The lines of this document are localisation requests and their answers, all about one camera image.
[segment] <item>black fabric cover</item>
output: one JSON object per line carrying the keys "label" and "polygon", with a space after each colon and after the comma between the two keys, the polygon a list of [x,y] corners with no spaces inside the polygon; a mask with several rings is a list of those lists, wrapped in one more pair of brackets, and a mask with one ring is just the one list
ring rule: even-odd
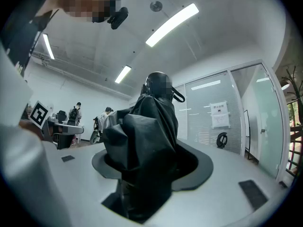
{"label": "black fabric cover", "polygon": [[177,168],[174,106],[143,94],[133,108],[108,116],[104,126],[107,164],[122,173],[129,219],[142,223],[171,195]]}

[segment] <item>tire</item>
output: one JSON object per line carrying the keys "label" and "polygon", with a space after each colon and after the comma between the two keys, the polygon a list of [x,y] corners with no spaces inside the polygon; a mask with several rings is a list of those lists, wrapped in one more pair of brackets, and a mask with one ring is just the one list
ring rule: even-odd
{"label": "tire", "polygon": [[89,142],[90,142],[91,145],[94,145],[94,144],[97,143],[98,139],[99,139],[98,132],[97,131],[93,131],[93,133],[91,134]]}

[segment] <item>black backpack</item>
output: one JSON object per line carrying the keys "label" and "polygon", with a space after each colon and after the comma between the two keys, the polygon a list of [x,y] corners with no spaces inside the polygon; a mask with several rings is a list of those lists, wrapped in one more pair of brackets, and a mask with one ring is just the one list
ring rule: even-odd
{"label": "black backpack", "polygon": [[70,120],[76,121],[76,118],[78,116],[78,110],[74,107],[71,111]]}

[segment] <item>person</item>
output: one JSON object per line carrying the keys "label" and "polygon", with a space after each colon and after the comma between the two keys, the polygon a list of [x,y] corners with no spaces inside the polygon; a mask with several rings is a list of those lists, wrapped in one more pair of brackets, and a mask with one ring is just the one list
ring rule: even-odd
{"label": "person", "polygon": [[[80,108],[81,108],[81,103],[78,102],[76,104],[76,106],[74,106],[73,108],[70,109],[69,114],[68,114],[69,120],[75,121],[75,126],[79,125],[80,119],[82,118]],[[71,141],[72,146],[74,146],[75,144],[76,144],[76,135],[73,136],[72,141]]]}
{"label": "person", "polygon": [[72,17],[100,23],[117,8],[116,0],[22,0],[0,33],[8,57],[22,76],[39,36],[59,9]]}
{"label": "person", "polygon": [[98,123],[99,123],[99,134],[100,134],[100,141],[99,143],[103,142],[102,139],[102,133],[103,133],[103,126],[104,126],[104,122],[106,120],[106,118],[108,117],[108,115],[113,112],[114,110],[111,107],[106,107],[105,111],[100,115],[100,117],[98,117]]}

